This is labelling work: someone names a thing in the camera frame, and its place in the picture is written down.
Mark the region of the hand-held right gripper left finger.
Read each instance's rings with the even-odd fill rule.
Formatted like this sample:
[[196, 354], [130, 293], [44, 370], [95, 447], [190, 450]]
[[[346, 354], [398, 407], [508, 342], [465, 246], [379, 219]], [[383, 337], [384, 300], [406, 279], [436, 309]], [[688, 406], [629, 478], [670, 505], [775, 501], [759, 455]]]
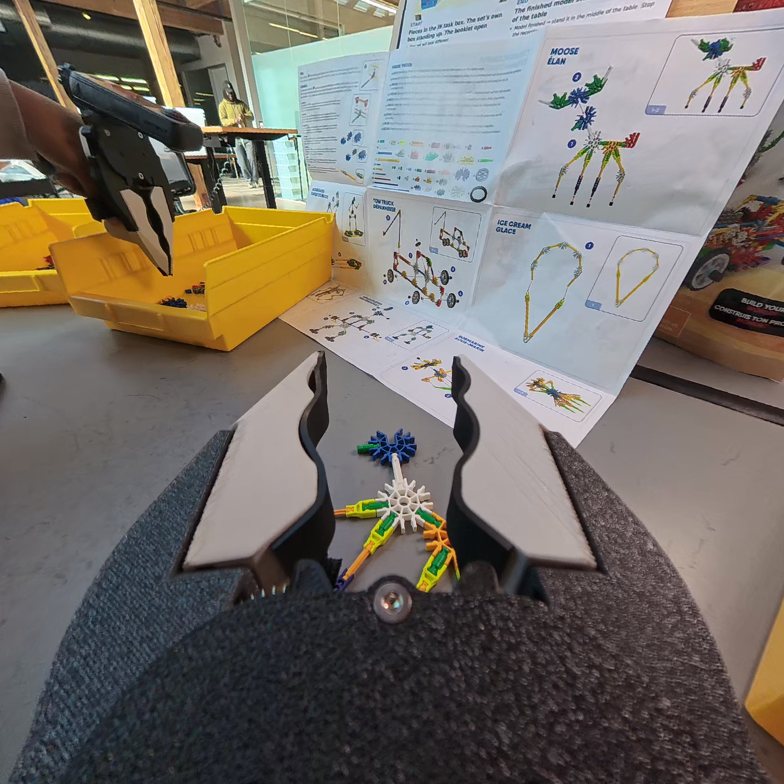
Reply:
[[323, 562], [336, 530], [318, 445], [329, 424], [324, 351], [310, 355], [239, 418], [183, 570], [249, 569], [284, 589], [297, 562]]

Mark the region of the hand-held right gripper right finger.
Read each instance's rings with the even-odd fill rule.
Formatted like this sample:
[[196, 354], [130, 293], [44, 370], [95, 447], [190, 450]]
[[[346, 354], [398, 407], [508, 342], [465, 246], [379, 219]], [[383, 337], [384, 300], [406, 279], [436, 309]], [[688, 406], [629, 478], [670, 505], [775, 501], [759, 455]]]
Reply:
[[460, 589], [543, 593], [540, 569], [597, 573], [599, 556], [554, 448], [563, 445], [471, 359], [452, 363], [462, 451], [447, 527]]

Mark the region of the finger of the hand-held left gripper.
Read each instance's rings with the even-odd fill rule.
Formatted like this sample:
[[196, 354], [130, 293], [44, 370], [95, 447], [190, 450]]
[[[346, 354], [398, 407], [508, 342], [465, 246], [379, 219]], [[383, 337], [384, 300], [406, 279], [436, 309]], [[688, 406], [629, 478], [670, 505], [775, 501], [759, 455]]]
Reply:
[[137, 245], [162, 274], [156, 264], [160, 246], [150, 223], [150, 192], [144, 198], [126, 188], [117, 193], [114, 201], [116, 214], [104, 218], [103, 226], [111, 236]]
[[170, 193], [155, 185], [150, 191], [150, 223], [160, 246], [160, 260], [156, 262], [165, 276], [172, 276], [173, 219], [167, 196]]

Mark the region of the wooden table with black legs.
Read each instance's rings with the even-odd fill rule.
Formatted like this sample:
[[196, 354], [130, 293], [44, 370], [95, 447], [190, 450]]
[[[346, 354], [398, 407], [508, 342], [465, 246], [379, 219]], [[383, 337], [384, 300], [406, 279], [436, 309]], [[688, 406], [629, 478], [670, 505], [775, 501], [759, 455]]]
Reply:
[[296, 129], [271, 129], [271, 128], [250, 128], [232, 129], [221, 126], [205, 126], [202, 128], [202, 147], [204, 154], [198, 152], [187, 154], [188, 162], [199, 162], [202, 168], [205, 184], [208, 188], [209, 206], [216, 214], [221, 214], [223, 206], [227, 204], [226, 195], [221, 184], [221, 174], [218, 168], [215, 149], [221, 142], [234, 140], [236, 136], [250, 139], [253, 142], [256, 152], [257, 162], [260, 166], [261, 183], [263, 195], [266, 200], [267, 208], [276, 209], [276, 195], [273, 186], [272, 173], [270, 168], [270, 156], [266, 144], [280, 138], [294, 139], [299, 135]]

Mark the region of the person's left hand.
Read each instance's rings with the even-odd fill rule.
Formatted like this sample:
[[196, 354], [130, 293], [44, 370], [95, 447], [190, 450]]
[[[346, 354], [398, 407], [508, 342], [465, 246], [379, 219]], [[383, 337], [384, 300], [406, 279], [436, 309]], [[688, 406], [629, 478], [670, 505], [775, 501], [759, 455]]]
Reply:
[[85, 198], [94, 198], [99, 190], [82, 147], [81, 128], [77, 114], [45, 102], [28, 125], [28, 137], [36, 153], [54, 167], [61, 184]]

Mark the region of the white instruction sheet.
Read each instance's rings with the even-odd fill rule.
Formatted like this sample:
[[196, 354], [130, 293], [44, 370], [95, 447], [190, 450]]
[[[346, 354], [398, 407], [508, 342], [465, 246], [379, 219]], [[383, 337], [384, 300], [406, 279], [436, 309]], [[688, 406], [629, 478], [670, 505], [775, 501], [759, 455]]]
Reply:
[[299, 68], [331, 279], [281, 319], [446, 423], [465, 354], [580, 443], [782, 104], [782, 8]]

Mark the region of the toy packaging box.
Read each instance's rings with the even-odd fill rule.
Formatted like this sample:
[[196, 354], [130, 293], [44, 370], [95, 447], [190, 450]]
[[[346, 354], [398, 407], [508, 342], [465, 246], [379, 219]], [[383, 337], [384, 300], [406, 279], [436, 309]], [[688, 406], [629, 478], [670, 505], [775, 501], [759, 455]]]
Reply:
[[782, 107], [654, 335], [719, 365], [782, 382]]

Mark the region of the wooden beam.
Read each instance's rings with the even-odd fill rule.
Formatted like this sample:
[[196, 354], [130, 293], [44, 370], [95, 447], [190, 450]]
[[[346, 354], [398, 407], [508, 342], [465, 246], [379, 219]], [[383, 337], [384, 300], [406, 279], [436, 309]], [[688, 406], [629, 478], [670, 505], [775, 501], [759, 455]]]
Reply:
[[162, 18], [155, 1], [132, 1], [147, 52], [166, 106], [185, 107]]
[[42, 64], [46, 78], [48, 79], [54, 93], [56, 94], [56, 99], [61, 106], [77, 113], [78, 109], [71, 101], [63, 85], [60, 83], [60, 75], [57, 70], [57, 65], [54, 61], [49, 45], [45, 41], [45, 36], [42, 32], [40, 24], [38, 23], [38, 19], [35, 15], [34, 9], [32, 8], [31, 2], [13, 1], [13, 4], [22, 24], [24, 25], [38, 59]]

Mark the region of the white printed task sheet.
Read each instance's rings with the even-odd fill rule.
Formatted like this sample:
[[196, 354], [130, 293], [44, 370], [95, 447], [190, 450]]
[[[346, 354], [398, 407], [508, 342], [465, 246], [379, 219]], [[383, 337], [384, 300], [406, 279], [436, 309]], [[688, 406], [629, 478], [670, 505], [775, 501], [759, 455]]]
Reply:
[[671, 1], [406, 1], [391, 50], [510, 41], [556, 25], [661, 19]]

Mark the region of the blue snowflake connector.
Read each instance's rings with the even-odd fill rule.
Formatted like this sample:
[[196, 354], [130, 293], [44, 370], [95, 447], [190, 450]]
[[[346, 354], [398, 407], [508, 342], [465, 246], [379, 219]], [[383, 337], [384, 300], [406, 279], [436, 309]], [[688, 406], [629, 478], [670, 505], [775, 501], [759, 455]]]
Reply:
[[376, 435], [371, 436], [368, 442], [378, 445], [375, 455], [369, 456], [372, 461], [377, 461], [382, 466], [391, 466], [394, 456], [397, 456], [400, 463], [408, 463], [417, 452], [414, 436], [411, 433], [404, 434], [402, 428], [391, 437], [381, 431], [377, 431]]

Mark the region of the yellow plastic bin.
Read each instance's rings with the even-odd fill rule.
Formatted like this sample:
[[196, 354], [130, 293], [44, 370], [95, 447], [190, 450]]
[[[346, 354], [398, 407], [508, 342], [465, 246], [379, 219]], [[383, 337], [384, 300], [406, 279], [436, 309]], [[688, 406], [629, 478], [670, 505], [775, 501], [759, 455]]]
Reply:
[[1, 207], [1, 308], [67, 303], [57, 273], [36, 272], [50, 246], [104, 232], [82, 198], [31, 199]]
[[[331, 213], [224, 207], [178, 216], [165, 277], [107, 232], [50, 246], [78, 315], [113, 330], [229, 351], [332, 276]], [[206, 312], [157, 305], [205, 282]]]
[[745, 706], [756, 724], [783, 745], [783, 606], [771, 627]]

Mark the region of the multicoloured construction toy model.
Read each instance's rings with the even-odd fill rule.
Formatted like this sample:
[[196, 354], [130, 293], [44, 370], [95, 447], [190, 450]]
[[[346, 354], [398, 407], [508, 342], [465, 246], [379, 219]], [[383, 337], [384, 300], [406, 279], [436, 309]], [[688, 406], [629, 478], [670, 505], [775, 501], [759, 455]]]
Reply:
[[340, 593], [347, 591], [361, 567], [396, 533], [421, 533], [423, 536], [429, 557], [416, 584], [418, 591], [430, 592], [445, 579], [448, 572], [453, 573], [456, 582], [461, 580], [456, 549], [449, 538], [446, 518], [434, 510], [430, 493], [424, 485], [405, 478], [398, 451], [390, 453], [390, 464], [393, 477], [383, 490], [378, 491], [376, 497], [360, 500], [335, 511], [335, 517], [373, 521], [360, 553], [336, 579], [336, 588]]

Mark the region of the grey desk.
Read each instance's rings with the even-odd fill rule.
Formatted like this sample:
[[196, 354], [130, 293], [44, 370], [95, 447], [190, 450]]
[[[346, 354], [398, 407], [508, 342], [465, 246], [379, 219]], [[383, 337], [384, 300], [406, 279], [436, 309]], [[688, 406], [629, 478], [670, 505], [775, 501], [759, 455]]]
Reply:
[[[222, 354], [2, 310], [2, 782], [116, 543], [316, 349], [281, 321]], [[579, 452], [681, 572], [744, 698], [782, 601], [782, 426], [633, 378]]]

